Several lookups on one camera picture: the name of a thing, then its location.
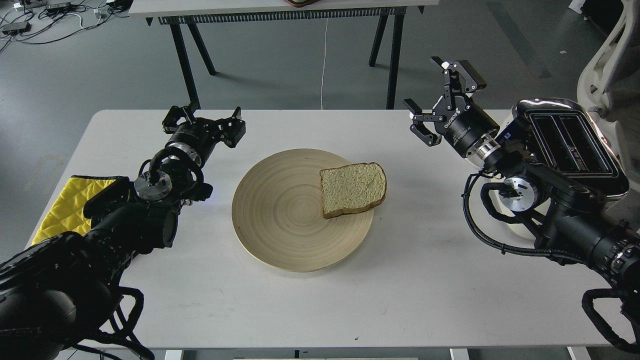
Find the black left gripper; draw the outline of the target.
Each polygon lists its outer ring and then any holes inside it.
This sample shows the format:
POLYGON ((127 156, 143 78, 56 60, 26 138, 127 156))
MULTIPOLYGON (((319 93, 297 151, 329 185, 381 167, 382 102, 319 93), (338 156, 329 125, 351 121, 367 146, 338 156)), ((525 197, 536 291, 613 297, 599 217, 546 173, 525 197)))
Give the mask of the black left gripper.
POLYGON ((211 120, 195 118, 192 105, 172 105, 162 121, 162 130, 171 135, 167 147, 181 150, 191 160, 208 160, 218 142, 236 148, 246 134, 246 122, 240 106, 227 118, 211 120))

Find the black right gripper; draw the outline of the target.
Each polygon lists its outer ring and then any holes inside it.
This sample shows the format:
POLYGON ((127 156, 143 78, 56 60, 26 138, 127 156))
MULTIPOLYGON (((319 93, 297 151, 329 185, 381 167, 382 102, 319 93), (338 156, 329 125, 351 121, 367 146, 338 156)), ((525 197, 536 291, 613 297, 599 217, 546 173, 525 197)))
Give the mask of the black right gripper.
POLYGON ((477 141, 498 134, 498 123, 471 98, 487 82, 467 60, 451 63, 438 56, 430 60, 442 70, 445 91, 430 112, 424 112, 412 98, 404 99, 412 121, 410 131, 428 147, 439 145, 443 137, 460 157, 468 158, 477 141), (438 134, 426 127, 427 122, 434 123, 438 134))

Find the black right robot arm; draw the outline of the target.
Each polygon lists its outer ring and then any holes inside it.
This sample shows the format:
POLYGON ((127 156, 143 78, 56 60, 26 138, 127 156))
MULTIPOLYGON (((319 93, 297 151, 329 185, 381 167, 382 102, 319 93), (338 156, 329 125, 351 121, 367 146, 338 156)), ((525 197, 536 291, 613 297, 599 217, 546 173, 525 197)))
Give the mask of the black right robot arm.
POLYGON ((473 100, 486 81, 467 60, 431 60, 444 77, 443 94, 430 110, 411 98, 410 130, 427 146, 446 141, 480 169, 468 176, 462 213, 471 232, 501 253, 544 257, 560 265, 582 264, 608 283, 582 296, 582 309, 615 348, 639 353, 639 235, 626 219, 606 215, 630 183, 597 126, 576 102, 528 98, 512 107, 501 129, 473 100), (474 221, 470 196, 479 191, 489 216, 521 224, 531 248, 511 246, 485 234, 474 221))

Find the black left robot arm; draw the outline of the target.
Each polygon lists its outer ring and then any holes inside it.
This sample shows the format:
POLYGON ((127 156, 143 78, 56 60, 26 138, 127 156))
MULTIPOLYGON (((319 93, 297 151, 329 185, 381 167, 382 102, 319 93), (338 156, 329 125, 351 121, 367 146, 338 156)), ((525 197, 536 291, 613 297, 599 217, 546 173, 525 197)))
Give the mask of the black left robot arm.
POLYGON ((242 109, 226 118, 194 116, 197 100, 174 105, 162 121, 169 141, 146 160, 135 180, 119 177, 89 199, 86 234, 60 232, 1 265, 1 358, 54 360, 70 347, 114 359, 82 345, 94 341, 153 352, 135 337, 144 294, 120 284, 138 255, 171 248, 182 207, 210 198, 203 167, 219 143, 235 148, 246 133, 242 109))

